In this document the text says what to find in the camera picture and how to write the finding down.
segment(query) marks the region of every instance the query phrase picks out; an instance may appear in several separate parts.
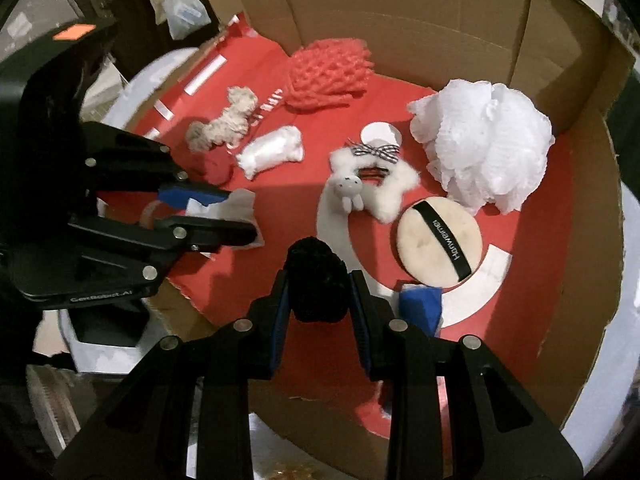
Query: plastic bag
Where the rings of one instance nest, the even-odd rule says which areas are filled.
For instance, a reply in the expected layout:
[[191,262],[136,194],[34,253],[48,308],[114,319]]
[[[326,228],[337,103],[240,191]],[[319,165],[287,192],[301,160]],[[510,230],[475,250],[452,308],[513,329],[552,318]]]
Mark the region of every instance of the plastic bag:
[[283,162],[301,162],[305,158],[302,134],[295,126],[283,126],[250,142],[240,155],[238,166],[253,180],[256,173],[275,168]]
[[174,40],[183,40],[211,23],[207,9],[200,0],[164,0],[162,6],[169,24],[169,33]]

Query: white round card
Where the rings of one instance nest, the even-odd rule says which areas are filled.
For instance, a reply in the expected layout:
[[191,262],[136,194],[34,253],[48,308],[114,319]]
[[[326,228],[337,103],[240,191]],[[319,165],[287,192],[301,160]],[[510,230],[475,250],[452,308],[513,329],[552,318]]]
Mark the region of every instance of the white round card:
[[482,235],[478,222],[453,200],[433,196],[426,202],[442,220],[433,221],[438,238],[414,204],[398,223],[398,256],[406,271],[418,282],[442,288],[455,286],[461,281],[454,266],[454,261],[460,264],[459,250],[462,250],[471,272],[480,264]]
[[360,132],[360,140],[364,144],[370,144],[372,140],[384,140],[385,144],[402,144],[400,131],[389,123],[369,123]]

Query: black pom pom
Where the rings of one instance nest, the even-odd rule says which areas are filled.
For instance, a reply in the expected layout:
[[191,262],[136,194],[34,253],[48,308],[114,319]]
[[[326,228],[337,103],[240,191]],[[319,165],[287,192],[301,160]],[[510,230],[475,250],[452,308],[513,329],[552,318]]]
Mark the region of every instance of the black pom pom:
[[315,237],[289,248],[284,265],[289,282],[289,305],[304,323],[337,323],[352,301],[351,281],[344,262]]

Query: blue sponge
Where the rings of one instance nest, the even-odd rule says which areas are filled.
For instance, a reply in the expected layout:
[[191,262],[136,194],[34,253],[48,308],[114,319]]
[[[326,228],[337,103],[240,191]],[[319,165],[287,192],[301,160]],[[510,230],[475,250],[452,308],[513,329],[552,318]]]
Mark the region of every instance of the blue sponge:
[[434,336],[442,317],[442,289],[426,285],[405,285],[398,300],[400,317]]

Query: checkered ribbon bow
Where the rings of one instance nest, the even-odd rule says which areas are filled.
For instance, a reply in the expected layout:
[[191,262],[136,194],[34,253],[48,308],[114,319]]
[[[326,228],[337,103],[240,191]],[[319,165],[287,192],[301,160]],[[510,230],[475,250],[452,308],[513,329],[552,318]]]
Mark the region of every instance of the checkered ribbon bow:
[[353,144],[351,153],[355,156],[374,155],[377,158],[395,164],[399,160],[400,147],[395,144],[385,144],[379,148],[375,148],[370,144]]

